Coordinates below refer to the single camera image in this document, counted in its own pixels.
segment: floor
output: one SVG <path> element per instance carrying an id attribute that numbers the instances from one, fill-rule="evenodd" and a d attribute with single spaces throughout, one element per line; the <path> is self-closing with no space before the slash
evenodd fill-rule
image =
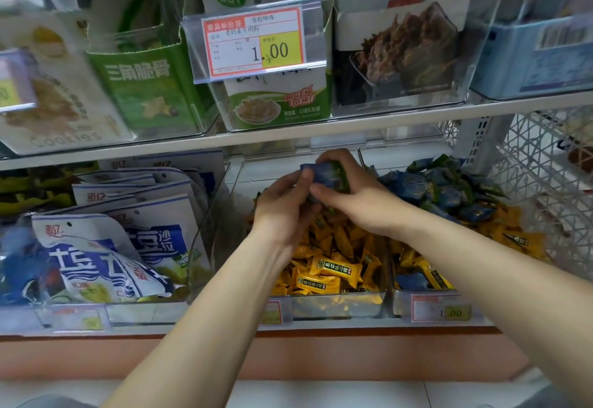
<path id="1" fill-rule="evenodd" d="M 45 394 L 58 394 L 99 405 L 119 380 L 4 381 L 0 408 Z M 239 381 L 229 408 L 512 408 L 529 398 L 542 382 L 421 383 L 376 381 Z"/>

